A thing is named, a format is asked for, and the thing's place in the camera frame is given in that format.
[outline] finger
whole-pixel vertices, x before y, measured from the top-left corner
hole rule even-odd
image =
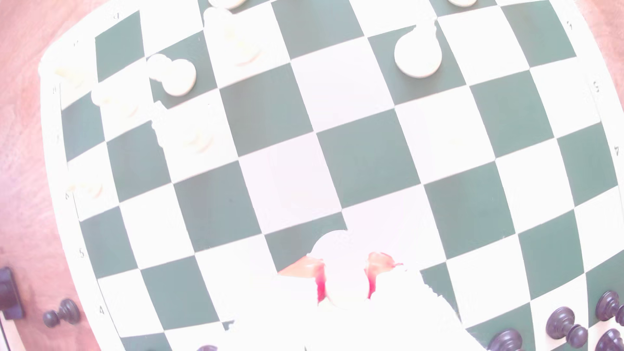
[[[306,255],[279,271],[278,274],[287,277],[314,278],[318,287],[318,302],[325,299],[325,263],[323,260]]]
[[[394,259],[382,252],[371,252],[366,260],[366,276],[370,285],[368,297],[370,299],[376,289],[377,276],[384,272],[389,272],[397,266]]]

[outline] black pawn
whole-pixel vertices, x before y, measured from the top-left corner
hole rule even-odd
[[[609,329],[596,344],[596,351],[624,351],[624,341],[617,329]]]
[[[69,324],[76,324],[80,322],[80,310],[74,301],[65,299],[61,301],[59,311],[47,311],[43,314],[43,323],[48,328],[54,328],[61,320],[65,320]]]
[[[602,294],[596,304],[596,318],[605,321],[615,317],[615,321],[624,326],[624,305],[620,305],[620,297],[615,291]]]
[[[588,337],[585,327],[574,324],[574,312],[568,307],[559,307],[552,312],[546,322],[546,333],[553,339],[565,337],[565,341],[573,349],[583,347]]]
[[[489,351],[522,351],[522,336],[518,330],[505,329],[496,334],[487,349]]]

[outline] white square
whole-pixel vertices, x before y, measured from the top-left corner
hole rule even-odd
[[[277,274],[264,235],[195,254],[220,320],[233,320]]]
[[[555,137],[600,122],[576,57],[533,67],[530,71]]]
[[[587,337],[587,350],[596,350],[596,344],[598,343],[598,340],[600,340],[602,335],[604,335],[609,329],[616,329],[622,335],[624,335],[624,327],[616,322],[615,318],[611,318],[606,322],[598,322],[594,324],[591,328],[589,328],[589,335]]]
[[[467,86],[406,102],[395,111],[423,184],[495,159]]]
[[[529,69],[514,31],[498,6],[438,18],[466,84]]]
[[[146,56],[203,29],[197,0],[143,0],[140,10]]]
[[[429,1],[350,0],[353,12],[367,37],[413,26],[419,18],[436,18]]]
[[[565,344],[565,338],[553,339],[546,334],[548,318],[552,312],[564,306],[574,312],[575,323],[587,327],[589,315],[585,274],[531,301],[535,351],[551,351]]]
[[[557,140],[551,139],[496,159],[516,233],[574,208]]]
[[[624,249],[624,219],[619,187],[614,187],[574,209],[585,271]]]
[[[172,350],[195,351],[206,345],[221,345],[225,338],[225,329],[221,322],[215,322],[165,330],[165,336]]]
[[[292,65],[315,131],[394,107],[365,37],[297,57]]]
[[[162,333],[140,270],[100,278],[98,283],[120,337]]]
[[[155,129],[173,183],[238,158],[218,89],[169,109],[162,122]],[[183,133],[191,134],[190,140],[199,138],[199,144],[185,144],[189,138]]]
[[[464,328],[531,300],[517,235],[454,257],[446,265]]]
[[[270,2],[239,12],[234,17],[237,23],[240,23],[239,30],[246,29],[247,42],[257,45],[261,52],[252,62],[236,64],[228,54],[229,51],[224,50],[220,44],[221,39],[218,33],[223,32],[223,29],[217,27],[216,21],[206,20],[204,35],[219,88],[290,62],[290,56]]]
[[[109,150],[103,142],[67,163],[78,219],[85,220],[119,204]]]
[[[384,252],[418,270],[446,260],[423,185],[347,207],[343,216],[363,252]]]
[[[135,196],[119,208],[140,269],[193,255],[173,184]]]
[[[240,167],[264,234],[341,210],[314,133],[245,155]]]
[[[50,68],[66,75],[61,80],[61,109],[65,109],[97,84],[95,39],[80,39],[66,45],[61,57]]]
[[[154,98],[147,74],[147,61],[144,57],[99,82],[94,89],[101,89],[106,94],[110,93],[114,99],[122,99],[128,104],[138,105],[138,109],[131,116],[120,116],[118,102],[100,106],[106,141],[150,120],[150,114],[145,112],[149,111],[154,104]]]

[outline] captured black pawn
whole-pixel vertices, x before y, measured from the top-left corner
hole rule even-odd
[[[596,304],[596,318],[604,321],[615,317],[615,321],[624,326],[624,305],[620,305],[620,297],[615,291],[602,294]]]
[[[624,351],[624,341],[617,329],[609,329],[596,344],[596,351]]]
[[[583,347],[588,337],[585,327],[574,324],[574,312],[568,307],[559,307],[552,312],[546,322],[546,333],[553,339],[565,337],[565,341],[573,349]]]
[[[47,311],[43,314],[43,322],[48,328],[54,328],[61,320],[66,321],[69,324],[76,324],[80,322],[80,310],[74,301],[65,299],[61,301],[59,311]]]
[[[24,318],[22,302],[9,267],[0,269],[0,310],[4,314],[4,319]]]
[[[518,330],[513,328],[505,329],[496,334],[490,345],[487,346],[488,351],[522,351],[522,336]]]

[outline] white chess piece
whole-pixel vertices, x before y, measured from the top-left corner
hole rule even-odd
[[[165,92],[171,96],[188,94],[197,82],[197,70],[190,61],[171,61],[163,54],[153,55],[147,60],[147,71],[150,78],[161,82]]]
[[[79,88],[86,80],[86,72],[81,66],[59,65],[54,68],[54,74],[63,78],[74,89]]]
[[[66,192],[73,192],[76,197],[81,199],[96,199],[102,195],[102,182],[97,179],[91,181],[71,180],[67,186]]]
[[[235,9],[241,6],[247,0],[208,0],[208,2],[215,7],[221,7],[226,10]]]
[[[352,232],[334,230],[322,236],[308,254],[325,263],[327,298],[341,309],[356,309],[368,299],[367,255],[361,248]]]
[[[394,48],[394,60],[403,73],[425,78],[437,71],[442,63],[442,49],[436,31],[436,25],[431,21],[418,24],[399,39]]]
[[[163,54],[154,54],[147,59],[147,74],[151,79],[162,82],[165,73],[170,68],[171,59]]]
[[[152,128],[162,148],[177,152],[201,154],[214,140],[209,132],[208,119],[197,116],[170,116],[165,111],[153,119]]]
[[[474,3],[477,2],[477,0],[449,0],[449,2],[459,7],[470,7],[474,5]]]
[[[214,36],[228,60],[236,65],[248,64],[261,53],[261,48],[251,39],[251,29],[239,21],[230,11],[219,7],[209,7],[204,13],[208,36]]]
[[[134,116],[139,109],[135,93],[122,87],[112,89],[106,83],[100,83],[93,88],[91,100],[101,109],[121,119]]]

